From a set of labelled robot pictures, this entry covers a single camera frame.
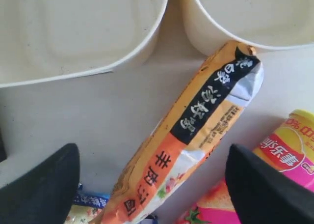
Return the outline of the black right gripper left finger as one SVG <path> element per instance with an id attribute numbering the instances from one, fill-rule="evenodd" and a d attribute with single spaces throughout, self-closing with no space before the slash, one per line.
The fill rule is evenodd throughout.
<path id="1" fill-rule="evenodd" d="M 32 170 L 0 190 L 2 224 L 62 224 L 80 176 L 78 146 L 61 147 Z"/>

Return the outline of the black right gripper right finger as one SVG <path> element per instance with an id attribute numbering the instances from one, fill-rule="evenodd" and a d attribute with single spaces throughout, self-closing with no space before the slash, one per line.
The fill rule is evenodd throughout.
<path id="1" fill-rule="evenodd" d="M 242 224 L 312 224 L 314 194 L 253 152 L 232 144 L 225 181 Z"/>

